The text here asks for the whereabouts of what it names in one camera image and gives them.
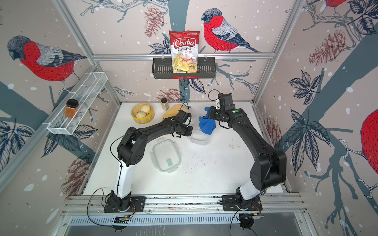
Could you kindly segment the white bun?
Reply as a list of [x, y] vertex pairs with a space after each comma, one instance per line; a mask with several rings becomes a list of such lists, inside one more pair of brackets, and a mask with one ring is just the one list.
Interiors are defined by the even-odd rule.
[[148, 104], [144, 104], [144, 105], [142, 105], [142, 106], [140, 107], [140, 111], [141, 111], [141, 112], [144, 112], [144, 113], [146, 113], [146, 114], [149, 114], [150, 111], [151, 111], [151, 107], [150, 107], [150, 105], [148, 105]]
[[139, 111], [136, 113], [135, 117], [138, 118], [138, 119], [142, 119], [144, 117], [147, 116], [147, 113], [143, 112], [143, 111]]

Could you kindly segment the small spice jar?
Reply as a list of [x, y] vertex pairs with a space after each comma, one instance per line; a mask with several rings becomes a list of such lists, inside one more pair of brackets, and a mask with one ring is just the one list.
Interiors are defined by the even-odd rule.
[[166, 98], [162, 98], [161, 100], [161, 107], [164, 111], [168, 111], [169, 110], [169, 104], [168, 104], [168, 100]]

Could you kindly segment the clear lunch box lid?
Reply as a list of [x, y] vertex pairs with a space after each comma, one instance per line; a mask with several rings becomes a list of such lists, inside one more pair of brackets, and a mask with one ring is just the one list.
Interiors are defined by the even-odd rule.
[[170, 139], [161, 140], [153, 146], [151, 159], [154, 167], [162, 173], [175, 172], [182, 162], [177, 144]]

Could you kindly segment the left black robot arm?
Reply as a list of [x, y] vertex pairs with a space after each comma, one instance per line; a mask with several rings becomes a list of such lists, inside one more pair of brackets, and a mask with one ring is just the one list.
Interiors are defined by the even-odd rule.
[[177, 138], [189, 137], [193, 127], [190, 126], [192, 115], [186, 111], [179, 110], [178, 114], [163, 119], [158, 124], [145, 127], [130, 127], [125, 135], [118, 140], [116, 158], [119, 163], [118, 180], [115, 187], [105, 198], [105, 212], [136, 212], [132, 203], [132, 178], [135, 165], [138, 164], [145, 153], [146, 145], [161, 136], [177, 134]]

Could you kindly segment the yellow bamboo steamer basket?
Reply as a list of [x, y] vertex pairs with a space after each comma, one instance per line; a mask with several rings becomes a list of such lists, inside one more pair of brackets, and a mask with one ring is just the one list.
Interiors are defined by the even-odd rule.
[[132, 108], [131, 116], [137, 124], [147, 124], [155, 117], [155, 111], [152, 105], [140, 103]]

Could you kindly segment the yellow lunch box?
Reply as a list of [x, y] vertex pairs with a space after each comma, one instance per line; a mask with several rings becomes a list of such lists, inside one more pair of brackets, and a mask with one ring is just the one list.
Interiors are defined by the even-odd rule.
[[180, 110], [183, 110], [186, 113], [189, 113], [189, 110], [188, 110], [188, 108], [186, 106], [184, 106], [184, 105], [175, 105], [175, 106], [173, 106], [172, 108], [170, 108], [168, 111], [166, 111], [164, 113], [164, 115], [161, 117], [161, 120], [163, 121], [166, 118], [170, 118], [170, 117], [178, 115], [178, 113], [179, 113]]

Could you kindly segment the red cassava chips bag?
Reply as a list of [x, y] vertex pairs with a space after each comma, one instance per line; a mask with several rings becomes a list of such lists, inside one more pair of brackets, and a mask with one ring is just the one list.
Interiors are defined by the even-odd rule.
[[198, 72], [199, 31], [170, 31], [173, 73]]

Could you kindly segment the aluminium mounting rail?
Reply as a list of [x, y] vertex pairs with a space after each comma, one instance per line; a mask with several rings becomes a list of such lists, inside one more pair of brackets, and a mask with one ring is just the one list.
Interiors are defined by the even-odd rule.
[[[134, 195], [145, 196], [146, 202], [143, 212], [136, 214], [184, 214], [184, 213], [232, 213], [223, 211], [220, 203], [225, 194], [179, 194], [179, 195]], [[277, 212], [307, 212], [305, 203], [298, 193], [267, 193], [259, 196], [263, 210], [260, 213]], [[100, 195], [85, 195], [69, 197], [61, 210], [62, 215], [90, 215], [116, 214], [104, 212], [105, 199]]]

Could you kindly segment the clear plastic lunch box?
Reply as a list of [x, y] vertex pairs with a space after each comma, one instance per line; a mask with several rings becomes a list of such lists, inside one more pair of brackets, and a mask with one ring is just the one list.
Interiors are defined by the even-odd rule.
[[210, 135], [203, 133], [201, 130], [194, 129], [190, 136], [190, 141], [194, 144], [205, 146], [210, 140]]

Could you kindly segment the right white bun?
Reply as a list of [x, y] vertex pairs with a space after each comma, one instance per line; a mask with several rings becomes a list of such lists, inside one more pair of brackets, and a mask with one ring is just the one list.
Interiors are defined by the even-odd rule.
[[142, 106], [140, 107], [140, 111], [141, 111], [141, 112], [144, 112], [144, 113], [146, 113], [146, 114], [149, 114], [150, 111], [151, 111], [151, 107], [150, 107], [150, 105], [148, 105], [148, 104], [144, 104], [144, 105], [142, 105]]

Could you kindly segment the orange jar black lid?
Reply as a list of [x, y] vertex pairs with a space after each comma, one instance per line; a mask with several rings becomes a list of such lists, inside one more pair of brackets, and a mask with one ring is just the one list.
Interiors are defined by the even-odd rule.
[[74, 118], [76, 111], [79, 107], [79, 102], [76, 99], [69, 99], [65, 106], [65, 117]]

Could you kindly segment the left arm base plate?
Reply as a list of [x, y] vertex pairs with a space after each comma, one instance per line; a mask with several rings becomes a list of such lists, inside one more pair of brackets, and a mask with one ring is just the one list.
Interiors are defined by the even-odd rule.
[[111, 195], [105, 199], [105, 213], [143, 212], [146, 202], [145, 196], [127, 196], [123, 199]]

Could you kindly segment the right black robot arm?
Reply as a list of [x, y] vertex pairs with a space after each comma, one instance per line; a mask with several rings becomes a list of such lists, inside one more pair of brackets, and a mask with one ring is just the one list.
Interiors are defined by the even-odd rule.
[[227, 123], [223, 128], [233, 129], [254, 158], [250, 180], [238, 187], [235, 193], [236, 205], [240, 209], [248, 209], [257, 196], [286, 181], [287, 157], [260, 135], [243, 109], [235, 107], [231, 93], [218, 93], [218, 100], [218, 107], [210, 107], [208, 118], [219, 124]]

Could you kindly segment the black wall basket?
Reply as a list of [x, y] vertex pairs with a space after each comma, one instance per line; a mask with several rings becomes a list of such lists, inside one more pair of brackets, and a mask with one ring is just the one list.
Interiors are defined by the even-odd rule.
[[210, 79], [216, 75], [215, 59], [154, 58], [152, 73], [155, 79]]

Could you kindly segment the left white bun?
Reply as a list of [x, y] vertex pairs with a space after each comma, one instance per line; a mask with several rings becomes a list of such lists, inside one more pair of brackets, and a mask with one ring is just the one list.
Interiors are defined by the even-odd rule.
[[144, 117], [147, 116], [147, 113], [143, 112], [143, 111], [139, 111], [136, 113], [135, 117], [138, 118], [138, 119], [142, 119]]

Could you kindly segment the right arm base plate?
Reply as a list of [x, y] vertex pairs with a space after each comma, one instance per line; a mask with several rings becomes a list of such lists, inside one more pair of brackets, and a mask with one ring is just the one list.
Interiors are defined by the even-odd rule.
[[241, 195], [222, 195], [220, 201], [223, 211], [259, 211], [263, 210], [259, 196], [245, 200]]

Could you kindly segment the blue cleaning cloth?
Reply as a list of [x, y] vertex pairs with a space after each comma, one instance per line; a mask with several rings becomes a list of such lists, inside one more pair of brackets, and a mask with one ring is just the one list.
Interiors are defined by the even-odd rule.
[[199, 128], [202, 133], [211, 135], [216, 129], [215, 121], [209, 118], [210, 107], [205, 107], [206, 115], [199, 117]]

